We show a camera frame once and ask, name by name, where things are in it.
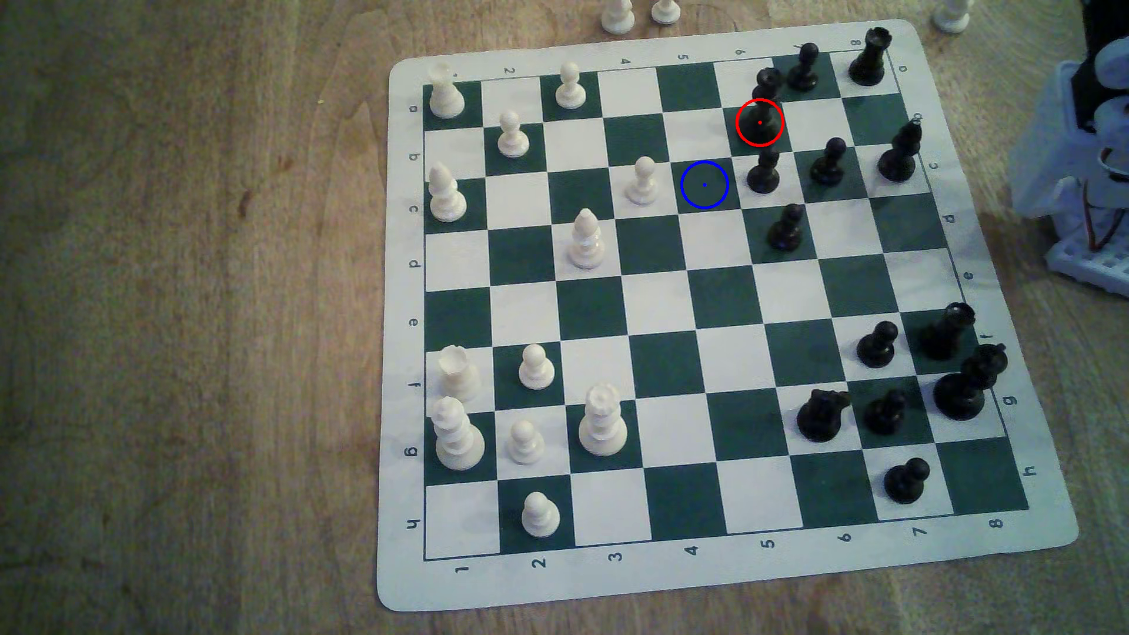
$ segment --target blue circle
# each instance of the blue circle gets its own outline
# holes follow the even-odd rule
[[[690,200],[690,197],[686,195],[686,174],[691,169],[693,169],[693,167],[695,165],[699,165],[699,164],[702,164],[702,163],[708,163],[708,164],[712,165],[714,167],[716,167],[717,171],[721,173],[721,177],[725,179],[725,193],[721,194],[721,198],[718,199],[717,202],[714,203],[714,205],[706,205],[706,206],[698,205],[694,201]],[[698,209],[714,209],[715,207],[721,205],[721,201],[724,201],[725,198],[729,195],[729,175],[725,173],[725,169],[720,165],[718,165],[718,164],[716,164],[716,163],[714,163],[711,160],[695,160],[694,163],[690,164],[689,166],[686,166],[685,169],[682,171],[682,179],[679,181],[679,189],[682,190],[682,198],[685,199],[685,201],[688,203],[697,207]]]

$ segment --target wooden table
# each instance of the wooden table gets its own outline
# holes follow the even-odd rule
[[[917,26],[1076,543],[478,611],[379,606],[388,71],[605,41],[598,5],[0,1],[3,632],[1124,632],[1129,303],[1049,273],[1052,230],[1010,212],[1005,179],[1043,81],[1083,53],[1067,0],[978,3],[957,37],[931,29],[931,0],[684,0],[665,31],[637,1],[629,37]]]

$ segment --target chessboard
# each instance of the chessboard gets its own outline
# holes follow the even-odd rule
[[[893,35],[873,86],[848,67],[868,28]],[[800,45],[821,53],[816,86],[785,86],[772,145],[780,182],[753,192],[761,148],[737,134],[761,69],[787,73]],[[586,101],[558,105],[575,62]],[[429,107],[445,63],[465,101]],[[393,610],[478,608],[908,565],[1062,546],[1077,537],[1047,420],[986,247],[921,43],[909,23],[804,26],[404,60],[388,90],[387,246],[376,583]],[[528,150],[498,149],[513,111]],[[922,129],[912,176],[876,164],[910,120]],[[830,138],[843,177],[813,181]],[[625,195],[654,159],[657,198]],[[430,168],[457,181],[466,211],[430,210]],[[803,206],[794,251],[765,236]],[[602,263],[574,266],[579,210],[598,219]],[[946,306],[975,312],[957,353],[934,359],[921,333]],[[898,327],[872,368],[859,340]],[[543,347],[552,383],[518,379]],[[1009,364],[970,420],[934,399],[978,345]],[[444,397],[439,351],[460,346],[481,376],[463,405],[484,452],[452,470],[430,418]],[[622,450],[585,450],[587,391],[616,388]],[[850,406],[826,442],[798,428],[813,389]],[[898,389],[893,434],[863,425]],[[531,421],[544,453],[507,452]],[[912,503],[884,476],[910,459],[930,473]],[[527,495],[559,511],[545,538],[523,529]]]

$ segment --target dark green square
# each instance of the dark green square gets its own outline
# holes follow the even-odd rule
[[[666,163],[666,124],[662,114],[637,114],[604,119],[609,165],[634,165],[639,157]]]
[[[843,381],[839,342],[831,320],[764,324],[777,385]]]
[[[847,153],[839,159],[839,166],[843,168],[843,180],[838,185],[821,185],[812,181],[812,164],[823,156],[823,150],[796,153],[794,156],[796,157],[796,171],[799,173],[799,186],[804,191],[804,202],[815,203],[866,198],[866,184],[863,182],[863,173],[858,167],[858,155],[855,153],[855,148],[847,148]]]
[[[446,234],[447,232],[472,232],[487,228],[487,180],[464,179],[458,182],[458,191],[466,199],[466,214],[453,223],[437,220],[431,215],[431,192],[423,185],[423,233]]]
[[[693,331],[631,336],[636,397],[706,392]]]
[[[688,275],[694,325],[699,329],[761,323],[752,267],[695,269]]]
[[[430,292],[423,295],[423,348],[491,343],[490,288]]]
[[[557,103],[557,88],[561,85],[560,75],[541,76],[541,113],[544,121],[561,121],[566,119],[592,119],[603,114],[599,107],[599,80],[595,72],[581,72],[580,86],[584,87],[584,104],[579,108],[562,108]]]
[[[615,241],[624,276],[686,268],[677,216],[620,218],[615,221]]]
[[[607,168],[550,172],[549,209],[553,223],[572,223],[584,208],[590,209],[601,220],[614,218]]]
[[[835,69],[831,66],[831,56],[828,53],[820,53],[820,56],[815,59],[815,63],[812,64],[812,71],[820,76],[820,80],[815,84],[815,88],[811,90],[796,90],[788,86],[788,71],[799,64],[799,49],[796,49],[795,55],[784,55],[780,58],[772,58],[772,66],[780,71],[784,78],[784,85],[780,87],[780,92],[777,94],[777,102],[802,102],[806,99],[838,99],[839,98],[839,82],[835,81]]]
[[[622,278],[558,280],[557,314],[562,340],[628,334]]]
[[[749,255],[753,259],[753,264],[764,264],[767,262],[793,262],[796,260],[814,260],[815,243],[812,241],[812,226],[807,221],[807,209],[804,209],[804,218],[799,221],[800,229],[804,230],[804,240],[795,251],[780,251],[769,244],[769,229],[772,224],[780,220],[784,207],[765,207],[761,209],[744,209],[745,236],[749,238]]]
[[[890,145],[898,130],[910,120],[899,93],[847,97],[843,112],[856,146]]]
[[[455,88],[463,94],[463,112],[450,119],[431,114],[431,85],[423,85],[423,130],[453,130],[455,128],[482,128],[482,84],[456,81]]]
[[[820,271],[832,318],[898,312],[898,298],[882,255],[822,259]]]
[[[492,286],[543,282],[557,277],[552,227],[491,229],[489,242]]]
[[[739,134],[737,134],[737,112],[741,110],[739,106],[734,106],[732,108],[724,108],[725,112],[725,130],[729,137],[729,154],[735,157],[747,157],[751,155],[759,155],[764,148],[759,148],[756,146],[750,146],[746,143]],[[772,149],[778,153],[790,153],[791,151],[791,140],[788,139],[788,122],[785,121],[784,132],[780,133],[780,138],[777,139],[776,143],[772,143]]]
[[[804,529],[878,521],[863,452],[828,452],[791,458]]]
[[[891,435],[874,434],[864,423],[866,407],[872,401],[881,399],[893,389],[905,394],[905,412],[901,427]],[[858,436],[863,447],[889,447],[892,445],[917,445],[933,443],[933,429],[929,417],[925,414],[925,401],[921,398],[921,386],[917,377],[889,377],[847,382],[850,392],[851,408],[855,409],[855,421],[858,424]]]
[[[495,358],[495,410],[513,410],[515,408],[539,408],[541,406],[561,406],[564,403],[564,382],[561,380],[561,343],[543,341],[548,357],[557,368],[553,383],[542,390],[527,389],[517,379],[517,367],[522,365],[522,351],[527,345],[499,346],[493,349]]]
[[[620,402],[620,416],[628,427],[628,441],[623,449],[611,456],[596,456],[580,444],[580,419],[584,419],[584,406],[566,406],[564,418],[568,420],[568,455],[569,469],[575,472],[598,472],[605,470],[625,470],[642,467],[642,450],[639,445],[639,419],[636,415],[633,400]]]
[[[1007,437],[937,444],[955,514],[1027,508]]]
[[[741,208],[737,182],[733,179],[733,159],[724,157],[710,160],[717,165],[693,160],[671,164],[674,182],[680,184],[685,193],[677,197],[679,214]]]
[[[776,390],[718,392],[706,401],[718,461],[788,455]]]
[[[974,327],[965,329],[961,333],[960,345],[956,355],[951,359],[933,359],[921,349],[921,331],[933,324],[945,313],[944,308],[933,311],[913,311],[902,313],[902,327],[905,329],[905,339],[910,345],[910,356],[913,357],[913,368],[919,375],[933,375],[935,373],[955,373],[961,369],[961,364],[968,359],[977,348],[977,333]]]
[[[644,470],[651,540],[725,536],[717,463]]]
[[[485,442],[487,450],[482,454],[482,460],[473,468],[462,471],[448,469],[440,463],[439,455],[435,453],[438,441],[435,425],[428,418],[423,424],[427,427],[423,433],[423,485],[450,485],[498,478],[498,461],[495,458],[493,412],[469,412],[466,416],[470,417],[471,424],[482,433],[482,441]]]
[[[721,107],[712,62],[658,67],[655,72],[663,112]]]
[[[945,249],[945,230],[933,194],[870,199],[874,224],[878,227],[882,251],[922,251]]]
[[[501,137],[501,128],[487,128],[483,131],[487,176],[545,171],[545,129],[543,124],[523,123],[522,132],[525,132],[525,136],[530,138],[530,149],[524,155],[511,159],[498,150],[498,138]]]
[[[525,497],[540,492],[557,505],[561,523],[551,536],[534,538],[522,527]],[[498,481],[498,533],[502,554],[568,549],[576,546],[572,529],[572,484],[568,475]]]

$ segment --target white square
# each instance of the white square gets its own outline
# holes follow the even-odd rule
[[[557,282],[490,287],[490,325],[495,346],[561,339]]]
[[[902,251],[884,254],[899,311],[944,308],[961,301],[961,288],[948,250]]]
[[[561,371],[564,403],[569,406],[584,403],[588,389],[604,382],[620,391],[620,399],[634,399],[631,342],[627,336],[562,341]]]
[[[491,79],[482,82],[482,124],[499,125],[505,111],[517,113],[522,123],[541,123],[541,78]]]
[[[945,373],[937,375],[921,375],[918,382],[921,384],[921,397],[925,400],[925,414],[929,419],[929,428],[933,430],[933,440],[936,443],[947,443],[949,441],[969,441],[972,438],[992,438],[1005,436],[1004,421],[999,418],[999,411],[992,403],[992,392],[984,391],[984,408],[979,415],[966,421],[949,419],[944,412],[937,409],[937,401],[933,398],[933,390],[937,385],[937,380],[944,377]]]
[[[663,112],[658,75],[654,68],[609,70],[599,80],[599,106],[605,118]]]
[[[487,232],[428,234],[423,243],[427,290],[490,286],[490,245]]]
[[[607,167],[604,120],[550,121],[545,131],[545,166],[549,172]]]
[[[721,108],[663,113],[672,162],[729,156],[729,133]]]
[[[704,394],[637,399],[636,416],[645,468],[716,460]]]
[[[580,269],[569,259],[572,246],[572,224],[553,225],[553,269],[558,280],[607,278],[620,275],[620,244],[615,237],[615,220],[599,221],[599,238],[604,242],[604,261],[592,269]]]
[[[848,147],[855,145],[842,99],[785,102],[782,107],[785,125],[796,123],[787,125],[794,153],[822,150],[832,137],[842,138]]]
[[[706,392],[772,388],[772,359],[764,324],[723,327],[698,331]]]
[[[886,472],[894,466],[904,466],[913,458],[925,459],[929,463],[929,477],[925,479],[925,490],[913,503],[895,503],[886,494]],[[948,498],[948,485],[942,470],[937,446],[931,443],[921,445],[892,445],[890,447],[873,447],[863,451],[866,460],[866,473],[870,477],[870,490],[874,494],[874,507],[878,520],[917,519],[921,516],[940,516],[953,513],[953,502]]]
[[[741,197],[741,207],[744,209],[758,209],[803,202],[804,190],[799,186],[796,155],[780,153],[780,159],[777,162],[777,174],[780,175],[780,184],[768,194],[759,194],[749,189],[749,171],[756,165],[759,158],[756,155],[733,157],[733,175],[737,180],[737,195]]]
[[[716,269],[752,264],[745,218],[739,209],[700,211],[679,216],[686,269]]]
[[[509,229],[549,225],[549,175],[544,172],[487,179],[487,227]]]
[[[520,420],[533,424],[544,441],[544,454],[534,463],[523,466],[509,454],[509,432]],[[495,412],[495,444],[498,452],[498,480],[532,478],[569,472],[568,421],[563,406],[522,408]]]
[[[898,93],[898,82],[894,81],[894,69],[891,68],[889,55],[883,55],[883,61],[886,63],[886,75],[882,78],[882,81],[874,86],[859,86],[855,84],[855,80],[850,78],[850,63],[861,52],[861,49],[859,49],[858,51],[843,51],[830,54],[831,68],[835,69],[835,81],[839,84],[839,95],[842,97],[861,97],[863,95],[890,95],[891,93]]]
[[[491,412],[493,411],[493,349],[492,348],[467,348],[466,357],[479,369],[479,379],[482,388],[479,392],[463,401],[463,407],[467,412]],[[446,392],[443,390],[443,372],[439,371],[439,351],[432,350],[426,356],[427,362],[427,415],[431,416],[431,407],[441,399]]]
[[[882,253],[868,199],[807,203],[804,211],[819,258]]]
[[[874,327],[883,320],[893,322],[898,327],[898,339],[894,340],[894,358],[882,368],[870,368],[859,362],[856,349],[858,348],[859,340],[874,332]],[[832,318],[831,324],[835,329],[835,341],[839,343],[839,355],[843,362],[843,376],[847,377],[848,382],[883,377],[908,377],[917,374],[901,314],[878,313],[874,315]]]
[[[804,525],[788,456],[718,461],[717,479],[729,533]]]
[[[714,76],[717,78],[721,107],[739,107],[752,99],[753,88],[756,87],[756,73],[771,66],[770,59],[714,62]]]
[[[788,443],[788,454],[819,454],[822,452],[844,452],[847,450],[859,450],[863,441],[858,436],[858,426],[855,425],[855,409],[848,406],[842,409],[840,420],[842,427],[839,434],[831,441],[819,443],[808,441],[802,432],[796,417],[799,409],[812,398],[812,389],[837,390],[844,392],[847,382],[829,382],[825,384],[808,384],[777,388],[777,399],[780,402],[780,414],[784,416],[784,437]]]
[[[628,186],[634,183],[634,166],[619,165],[607,169],[607,176],[612,185],[612,214],[615,218],[644,218],[647,216],[673,216],[679,214],[677,197],[681,195],[674,190],[674,176],[671,174],[671,164],[655,164],[655,188],[657,190],[655,201],[650,205],[636,205],[627,195]]]
[[[498,481],[432,485],[425,498],[427,557],[478,556],[501,550]]]
[[[624,276],[623,304],[628,332],[633,336],[694,330],[694,307],[685,271]]]
[[[577,546],[650,540],[642,470],[575,473],[571,485]]]
[[[423,172],[431,174],[435,162],[446,165],[456,181],[487,175],[485,143],[481,128],[428,130],[423,133]]]
[[[925,179],[925,166],[920,157],[913,157],[917,169],[907,181],[894,183],[878,172],[878,159],[890,149],[885,146],[856,146],[858,165],[863,169],[863,182],[866,183],[866,194],[872,199],[878,197],[896,197],[900,194],[921,194],[929,191],[929,182]]]
[[[817,260],[753,264],[753,279],[765,324],[831,316]]]

